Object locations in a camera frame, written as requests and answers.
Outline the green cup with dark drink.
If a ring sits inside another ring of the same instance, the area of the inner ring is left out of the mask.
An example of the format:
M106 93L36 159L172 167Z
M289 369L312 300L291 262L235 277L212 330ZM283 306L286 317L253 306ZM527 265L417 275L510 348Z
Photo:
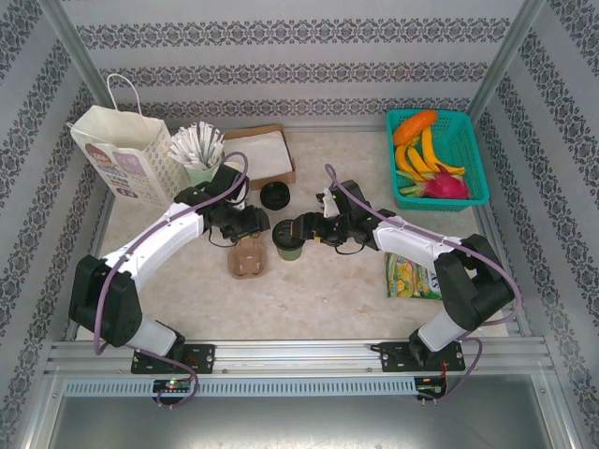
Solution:
M292 235L292 224L292 219L285 219L272 229L271 238L278 249L295 251L303 246L304 240Z

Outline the white printed paper bag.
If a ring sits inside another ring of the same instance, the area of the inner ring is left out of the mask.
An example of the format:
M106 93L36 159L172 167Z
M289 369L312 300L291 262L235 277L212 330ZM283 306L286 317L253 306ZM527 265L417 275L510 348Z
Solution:
M171 136L165 122L135 112L91 106L70 135L115 196L167 209L190 185L180 163L168 156Z

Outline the grey metal shelf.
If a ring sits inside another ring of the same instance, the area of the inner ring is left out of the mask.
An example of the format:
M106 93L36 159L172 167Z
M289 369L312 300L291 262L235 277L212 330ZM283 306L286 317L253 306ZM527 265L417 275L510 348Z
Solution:
M476 376L452 397L62 401L50 449L579 449L555 398L526 376Z

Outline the pink toy dragon fruit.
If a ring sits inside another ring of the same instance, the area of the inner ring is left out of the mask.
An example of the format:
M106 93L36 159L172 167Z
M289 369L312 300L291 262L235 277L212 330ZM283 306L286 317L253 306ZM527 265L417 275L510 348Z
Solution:
M424 182L424 197L436 199L469 199L470 190L461 175L451 174L444 167Z

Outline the teal plastic basket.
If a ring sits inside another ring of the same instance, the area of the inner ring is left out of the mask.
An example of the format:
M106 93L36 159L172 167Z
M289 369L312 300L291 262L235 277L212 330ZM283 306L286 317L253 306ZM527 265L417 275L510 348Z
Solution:
M466 114L451 110L437 112L438 119L431 125L432 146L441 162L465 168L464 180L470 196L467 199L436 199L408 197L400 193L402 188L413 183L397 172L397 146L392 141L392 135L403 122L419 112L419 109L392 109L386 116L392 192L397 207L401 210L458 212L486 204L489 201L489 188L472 122Z

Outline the orange toy fruit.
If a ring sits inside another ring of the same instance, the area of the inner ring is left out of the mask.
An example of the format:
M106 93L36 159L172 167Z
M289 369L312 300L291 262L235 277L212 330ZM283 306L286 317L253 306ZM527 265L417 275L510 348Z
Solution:
M433 125L438 119L438 113L433 109L424 109L416 115L403 121L394 131L392 139L395 145L410 143L425 128Z

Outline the olive green coffee cup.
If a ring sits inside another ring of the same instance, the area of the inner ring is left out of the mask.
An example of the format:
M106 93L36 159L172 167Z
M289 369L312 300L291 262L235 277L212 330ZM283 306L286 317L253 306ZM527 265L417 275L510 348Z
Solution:
M285 261L295 261L300 258L303 250L304 243L300 241L295 244L279 244L276 243L275 247L279 256Z

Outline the mint green straw cup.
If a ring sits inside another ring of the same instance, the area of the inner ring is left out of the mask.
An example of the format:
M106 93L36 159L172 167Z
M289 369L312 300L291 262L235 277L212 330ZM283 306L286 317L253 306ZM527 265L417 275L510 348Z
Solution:
M207 166L199 160L193 160L191 163L184 164L183 166L191 184L198 185L206 181L211 181L223 161L224 156L221 154L211 166Z

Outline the black plastic cup lid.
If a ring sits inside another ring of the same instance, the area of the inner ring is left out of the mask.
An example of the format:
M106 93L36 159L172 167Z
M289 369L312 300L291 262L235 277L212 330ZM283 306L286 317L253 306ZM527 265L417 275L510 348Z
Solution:
M261 204L269 210L282 210L290 202L290 191L288 186L281 181L267 183L260 191Z

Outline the long yellow toy banana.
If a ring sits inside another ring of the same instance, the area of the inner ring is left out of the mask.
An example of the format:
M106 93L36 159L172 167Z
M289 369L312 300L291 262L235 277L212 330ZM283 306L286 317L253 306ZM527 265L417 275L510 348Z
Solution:
M456 176L463 176L465 174L464 167L453 167L447 165L437 157L434 151L432 131L430 126L425 128L421 133L421 147L424 162L431 171L435 173L446 172L450 175Z

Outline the short yellow toy banana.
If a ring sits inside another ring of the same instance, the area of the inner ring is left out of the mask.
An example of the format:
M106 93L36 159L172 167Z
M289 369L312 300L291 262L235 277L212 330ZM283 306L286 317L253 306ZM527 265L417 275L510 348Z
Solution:
M409 159L410 164L415 169L416 173L422 178L433 174L433 171L427 166L422 156L414 146L407 147L407 157Z
M406 159L407 147L408 147L407 144L402 144L396 148L395 162L396 162L397 168L398 168L398 170L402 170L402 171L413 174L413 176L415 178L413 181L424 181L424 179L416 173L415 169L407 161L407 159Z

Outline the green yellow candy bag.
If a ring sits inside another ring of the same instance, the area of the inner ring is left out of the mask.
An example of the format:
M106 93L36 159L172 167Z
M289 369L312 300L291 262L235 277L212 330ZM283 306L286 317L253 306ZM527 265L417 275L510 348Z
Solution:
M441 300L436 274L394 253L385 253L388 297Z

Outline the aluminium frame post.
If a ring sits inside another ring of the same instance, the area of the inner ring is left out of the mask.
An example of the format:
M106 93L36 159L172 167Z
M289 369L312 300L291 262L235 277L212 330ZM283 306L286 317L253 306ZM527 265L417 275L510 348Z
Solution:
M467 109L467 115L473 123L476 123L484 112L497 85L517 54L522 40L529 33L545 3L546 0L523 0L518 14L506 32L504 41Z
M106 81L101 77L61 0L37 0L54 33L62 42L82 80L99 106L113 106Z

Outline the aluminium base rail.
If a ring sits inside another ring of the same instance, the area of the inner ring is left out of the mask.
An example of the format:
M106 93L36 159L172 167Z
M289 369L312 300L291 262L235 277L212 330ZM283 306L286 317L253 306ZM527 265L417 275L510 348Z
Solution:
M536 374L555 369L540 337L483 338L475 374ZM214 376L325 377L380 374L373 340L216 340ZM130 374L133 351L112 348L96 355L85 340L56 342L43 369L46 376L111 378Z

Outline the brown pulp cup carrier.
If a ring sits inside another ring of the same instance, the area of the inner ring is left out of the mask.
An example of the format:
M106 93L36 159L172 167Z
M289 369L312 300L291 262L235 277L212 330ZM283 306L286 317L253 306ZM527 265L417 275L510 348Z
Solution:
M244 237L228 252L227 268L234 279L255 279L266 271L268 253L261 238L260 233Z

